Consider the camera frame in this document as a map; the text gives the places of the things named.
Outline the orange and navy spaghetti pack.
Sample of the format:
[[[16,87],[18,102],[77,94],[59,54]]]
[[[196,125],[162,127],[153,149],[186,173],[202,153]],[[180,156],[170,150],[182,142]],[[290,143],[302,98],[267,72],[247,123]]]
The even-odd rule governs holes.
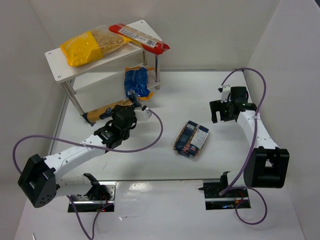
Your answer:
[[[103,107],[95,110],[85,112],[82,114],[82,118],[91,126],[95,125],[97,121],[109,118],[112,114],[112,110],[117,106],[132,106],[134,109],[141,106],[137,98],[126,98],[114,103],[107,104]]]

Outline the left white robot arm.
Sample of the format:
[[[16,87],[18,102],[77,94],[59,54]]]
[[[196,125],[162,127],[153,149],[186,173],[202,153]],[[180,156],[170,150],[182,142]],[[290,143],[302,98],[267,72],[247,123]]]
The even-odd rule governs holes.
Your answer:
[[[31,156],[22,170],[18,185],[33,207],[47,205],[65,186],[59,183],[65,174],[120,146],[129,138],[130,130],[136,124],[133,107],[117,105],[111,112],[111,120],[81,143],[46,157],[38,154]]]

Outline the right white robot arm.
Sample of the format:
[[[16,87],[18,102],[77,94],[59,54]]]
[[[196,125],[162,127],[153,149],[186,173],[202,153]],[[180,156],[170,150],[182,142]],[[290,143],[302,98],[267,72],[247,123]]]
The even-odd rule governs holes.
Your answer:
[[[226,190],[242,188],[282,188],[285,184],[290,154],[280,148],[269,135],[258,108],[249,103],[244,86],[223,85],[221,99],[209,103],[211,120],[235,121],[250,144],[248,155],[239,171],[224,172],[220,178]]]

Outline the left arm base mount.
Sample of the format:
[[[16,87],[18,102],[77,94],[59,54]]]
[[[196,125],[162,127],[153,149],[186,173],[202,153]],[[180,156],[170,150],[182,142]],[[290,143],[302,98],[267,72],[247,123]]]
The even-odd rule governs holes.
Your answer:
[[[102,193],[95,196],[80,194],[71,195],[71,199],[79,213],[114,212],[117,183],[115,181],[100,181],[99,184],[105,188]]]

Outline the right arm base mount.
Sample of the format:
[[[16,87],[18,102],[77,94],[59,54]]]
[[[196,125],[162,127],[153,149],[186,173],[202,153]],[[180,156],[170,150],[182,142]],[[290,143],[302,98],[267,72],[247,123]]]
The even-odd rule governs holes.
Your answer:
[[[205,209],[208,210],[231,210],[238,204],[239,209],[250,209],[251,204],[249,194],[246,189],[233,189],[220,196],[223,189],[220,182],[203,182],[202,187],[198,188],[204,194]]]

